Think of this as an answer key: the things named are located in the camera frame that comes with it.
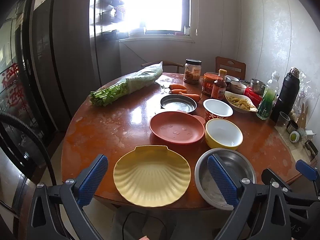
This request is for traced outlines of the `stainless steel bowl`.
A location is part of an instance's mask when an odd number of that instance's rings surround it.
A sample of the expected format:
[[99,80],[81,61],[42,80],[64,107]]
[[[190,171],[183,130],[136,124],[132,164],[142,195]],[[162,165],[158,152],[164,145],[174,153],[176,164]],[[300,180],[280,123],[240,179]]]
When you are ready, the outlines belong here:
[[220,210],[232,211],[233,206],[227,204],[208,170],[207,159],[212,154],[217,154],[225,165],[241,179],[248,178],[251,182],[256,183],[255,170],[247,158],[235,150],[214,148],[199,157],[194,172],[199,194],[209,205]]

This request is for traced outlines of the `yellow bowl white inside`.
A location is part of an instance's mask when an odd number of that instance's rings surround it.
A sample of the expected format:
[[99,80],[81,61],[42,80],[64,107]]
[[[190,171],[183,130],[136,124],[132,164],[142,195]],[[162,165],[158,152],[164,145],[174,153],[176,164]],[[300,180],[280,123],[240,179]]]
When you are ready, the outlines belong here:
[[226,119],[211,119],[206,123],[205,140],[210,148],[236,150],[243,139],[239,127]]

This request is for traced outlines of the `yellow shell-shaped plate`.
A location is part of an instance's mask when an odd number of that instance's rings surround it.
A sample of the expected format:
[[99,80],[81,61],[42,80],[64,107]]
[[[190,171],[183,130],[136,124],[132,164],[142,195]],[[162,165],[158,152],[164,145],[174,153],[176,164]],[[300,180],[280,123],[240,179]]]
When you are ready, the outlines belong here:
[[163,207],[184,195],[191,181],[191,168],[183,156],[167,146],[137,146],[116,162],[113,180],[128,202]]

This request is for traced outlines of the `red paper noodle bowl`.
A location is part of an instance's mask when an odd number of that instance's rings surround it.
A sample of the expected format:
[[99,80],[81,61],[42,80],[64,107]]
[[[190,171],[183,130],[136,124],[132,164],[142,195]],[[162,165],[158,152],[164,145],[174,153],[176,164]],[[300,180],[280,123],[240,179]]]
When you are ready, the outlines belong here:
[[203,102],[205,121],[211,119],[225,119],[233,115],[233,109],[221,100],[207,99]]

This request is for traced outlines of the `pink bear-shaped plate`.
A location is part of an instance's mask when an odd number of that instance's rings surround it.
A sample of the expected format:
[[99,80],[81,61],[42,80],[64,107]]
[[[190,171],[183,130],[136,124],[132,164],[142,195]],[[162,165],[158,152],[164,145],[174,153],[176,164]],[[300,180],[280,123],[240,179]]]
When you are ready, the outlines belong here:
[[202,139],[205,120],[198,115],[164,111],[153,116],[149,123],[151,132],[160,139],[177,145],[188,145]]

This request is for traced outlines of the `stainless steel pan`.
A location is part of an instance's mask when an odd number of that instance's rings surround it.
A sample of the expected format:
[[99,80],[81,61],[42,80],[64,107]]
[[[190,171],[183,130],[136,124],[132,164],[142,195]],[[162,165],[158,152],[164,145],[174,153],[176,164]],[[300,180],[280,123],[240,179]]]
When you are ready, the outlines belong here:
[[197,109],[197,103],[193,99],[178,94],[170,94],[160,100],[161,107],[168,111],[182,111],[192,113]]

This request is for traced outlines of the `small glass cup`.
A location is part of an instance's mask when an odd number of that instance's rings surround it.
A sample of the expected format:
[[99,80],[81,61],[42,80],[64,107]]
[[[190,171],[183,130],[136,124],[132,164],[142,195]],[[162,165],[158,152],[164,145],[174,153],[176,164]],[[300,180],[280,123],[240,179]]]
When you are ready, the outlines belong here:
[[286,127],[290,122],[290,117],[284,112],[279,112],[278,120],[276,122],[276,127]]

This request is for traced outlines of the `black thermos flask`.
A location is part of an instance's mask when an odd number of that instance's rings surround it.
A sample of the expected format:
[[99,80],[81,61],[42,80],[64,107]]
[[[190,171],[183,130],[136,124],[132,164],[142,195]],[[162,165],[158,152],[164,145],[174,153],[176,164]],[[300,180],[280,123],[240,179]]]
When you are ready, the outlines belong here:
[[278,121],[280,112],[289,115],[299,92],[299,87],[299,70],[292,67],[284,78],[280,94],[270,115],[272,121]]

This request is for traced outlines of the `red cigarette box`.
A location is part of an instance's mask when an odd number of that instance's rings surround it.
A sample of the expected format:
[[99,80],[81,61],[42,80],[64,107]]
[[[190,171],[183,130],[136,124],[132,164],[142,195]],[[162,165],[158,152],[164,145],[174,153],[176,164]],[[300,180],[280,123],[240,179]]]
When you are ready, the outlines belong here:
[[261,101],[262,101],[262,97],[260,95],[258,95],[257,93],[253,92],[251,87],[247,87],[244,91],[244,95],[247,96],[248,98],[250,98],[250,100],[252,101],[253,105],[255,105],[255,107],[259,107]]

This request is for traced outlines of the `white dish with food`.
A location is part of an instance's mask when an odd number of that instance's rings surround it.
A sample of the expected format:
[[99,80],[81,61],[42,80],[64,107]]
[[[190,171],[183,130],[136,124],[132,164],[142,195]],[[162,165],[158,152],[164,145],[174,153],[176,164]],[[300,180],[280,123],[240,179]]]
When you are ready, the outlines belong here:
[[258,111],[251,99],[245,95],[226,91],[225,99],[232,109],[239,113],[256,113]]

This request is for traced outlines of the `small steel cup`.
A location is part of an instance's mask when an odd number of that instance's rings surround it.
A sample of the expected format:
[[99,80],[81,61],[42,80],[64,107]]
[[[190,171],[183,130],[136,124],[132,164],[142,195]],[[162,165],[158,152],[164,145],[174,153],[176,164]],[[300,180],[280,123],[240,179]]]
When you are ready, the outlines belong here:
[[254,92],[255,94],[258,94],[258,95],[260,95],[260,96],[263,96],[266,86],[265,86],[265,84],[264,84],[262,81],[260,81],[260,80],[251,79],[250,87],[251,87],[251,89],[253,90],[253,92]]

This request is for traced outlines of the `white ceramic bowl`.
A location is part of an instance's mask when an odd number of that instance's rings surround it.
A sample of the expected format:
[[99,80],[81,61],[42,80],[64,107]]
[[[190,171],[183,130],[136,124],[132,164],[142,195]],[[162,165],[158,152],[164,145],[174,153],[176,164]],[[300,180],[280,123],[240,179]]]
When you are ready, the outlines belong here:
[[245,89],[247,88],[246,85],[243,85],[242,83],[238,81],[232,81],[230,85],[230,90],[234,94],[241,94],[243,95],[245,92]]

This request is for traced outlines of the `red chili sauce jar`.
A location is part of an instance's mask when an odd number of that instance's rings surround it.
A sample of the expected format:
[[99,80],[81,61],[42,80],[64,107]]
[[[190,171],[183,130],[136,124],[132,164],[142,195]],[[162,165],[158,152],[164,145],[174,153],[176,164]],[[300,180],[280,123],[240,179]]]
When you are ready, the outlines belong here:
[[203,75],[201,93],[206,96],[211,96],[214,81],[217,80],[218,74],[213,72],[206,72]]

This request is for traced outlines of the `middle carrot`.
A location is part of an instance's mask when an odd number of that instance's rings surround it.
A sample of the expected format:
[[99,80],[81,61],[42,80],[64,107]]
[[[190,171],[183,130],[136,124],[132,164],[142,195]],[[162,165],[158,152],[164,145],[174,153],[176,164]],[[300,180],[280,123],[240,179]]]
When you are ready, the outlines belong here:
[[170,94],[187,94],[187,90],[185,89],[172,89],[169,92]]

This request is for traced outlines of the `window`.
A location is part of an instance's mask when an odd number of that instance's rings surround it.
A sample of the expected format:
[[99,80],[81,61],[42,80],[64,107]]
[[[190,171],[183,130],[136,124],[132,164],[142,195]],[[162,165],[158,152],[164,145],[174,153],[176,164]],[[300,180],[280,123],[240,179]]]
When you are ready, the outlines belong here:
[[190,27],[190,0],[120,0],[117,29],[131,35],[184,35]]

